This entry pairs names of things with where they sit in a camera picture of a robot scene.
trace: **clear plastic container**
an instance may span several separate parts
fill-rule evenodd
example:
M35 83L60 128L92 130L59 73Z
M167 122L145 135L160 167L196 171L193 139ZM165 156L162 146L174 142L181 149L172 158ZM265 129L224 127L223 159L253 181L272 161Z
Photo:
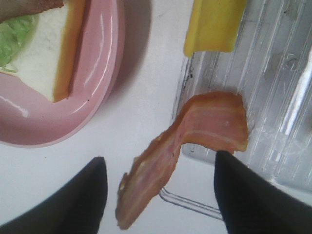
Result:
M312 0L249 0L232 53L197 52L185 58L173 118L193 95L240 93L250 141L247 151L235 157L270 182L312 195L311 45ZM188 173L178 162L160 196L222 219L211 192L215 152L186 144L179 161L187 161Z

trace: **white surface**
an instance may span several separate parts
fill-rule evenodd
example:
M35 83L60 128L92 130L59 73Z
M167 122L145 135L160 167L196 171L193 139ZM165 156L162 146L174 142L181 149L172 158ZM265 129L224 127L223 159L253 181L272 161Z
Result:
M226 233L223 222L159 196L129 230L117 226L117 187L123 173L170 124L193 1L124 2L127 29L121 72L110 98L91 121L54 146L0 145L0 225L45 200L100 155L107 164L109 193L99 233Z

